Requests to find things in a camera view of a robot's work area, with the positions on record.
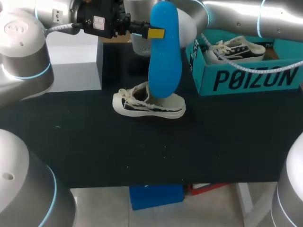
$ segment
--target sneaker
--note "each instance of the sneaker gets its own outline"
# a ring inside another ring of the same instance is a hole
[[[163,99],[154,98],[149,91],[148,82],[144,82],[132,89],[120,89],[113,96],[114,110],[124,116],[142,117],[157,116],[176,119],[185,113],[184,98],[172,94]]]
[[[225,64],[226,61],[215,55],[214,50],[233,62],[262,61],[265,54],[264,46],[250,43],[243,36],[227,42],[221,40],[206,51],[205,59],[208,64]]]

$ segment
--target insole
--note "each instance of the insole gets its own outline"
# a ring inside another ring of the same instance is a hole
[[[151,26],[165,29],[165,35],[151,40],[150,92],[156,98],[166,98],[177,89],[182,73],[177,8],[168,1],[157,3],[151,12]]]

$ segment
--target white cable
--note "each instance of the white cable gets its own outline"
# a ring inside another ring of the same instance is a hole
[[[207,40],[207,38],[205,37],[204,34],[201,34],[201,37],[203,38],[204,42],[207,44],[207,46],[211,47],[212,44]],[[248,69],[245,67],[242,67],[234,62],[232,62],[231,60],[229,60],[228,58],[224,57],[223,55],[220,55],[219,52],[217,50],[214,50],[215,55],[217,55],[219,58],[221,58],[224,61],[227,61],[228,64],[232,65],[233,67],[245,71],[245,72],[251,72],[251,73],[259,73],[259,74],[265,74],[265,73],[276,73],[276,72],[283,72],[285,70],[290,70],[296,67],[299,67],[301,65],[303,65],[303,61],[299,61],[297,63],[288,65],[288,66],[284,66],[278,69],[273,69],[273,70],[252,70],[252,69]]]
[[[59,31],[63,31],[63,30],[66,30],[66,29],[70,29],[70,28],[73,28],[73,23],[71,24],[67,24],[67,25],[59,25],[59,26],[56,26],[56,27],[52,27],[50,29],[48,29],[46,31],[46,35],[49,35],[51,32],[59,32]]]

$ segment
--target black table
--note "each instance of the black table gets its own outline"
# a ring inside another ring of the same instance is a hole
[[[127,74],[130,50],[104,46],[104,90],[22,101],[0,111],[0,128],[71,188],[278,180],[303,131],[300,90],[200,97],[183,55],[177,93],[186,100],[184,117],[124,117],[112,108],[113,93],[146,80]]]

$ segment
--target shoe sole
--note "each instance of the shoe sole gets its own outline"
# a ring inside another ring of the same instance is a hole
[[[234,63],[247,63],[247,62],[255,62],[255,61],[262,61],[264,58],[264,55],[259,57],[252,57],[252,58],[244,58],[244,59],[238,59],[238,60],[231,60]],[[223,60],[216,60],[212,58],[208,58],[209,63],[211,64],[228,64],[228,62]]]
[[[177,112],[147,112],[147,111],[140,111],[140,110],[126,110],[122,106],[121,99],[113,99],[113,108],[114,110],[123,116],[127,117],[145,117],[145,116],[156,116],[162,117],[167,119],[177,119],[184,115],[186,111],[186,106],[184,106],[181,110]]]

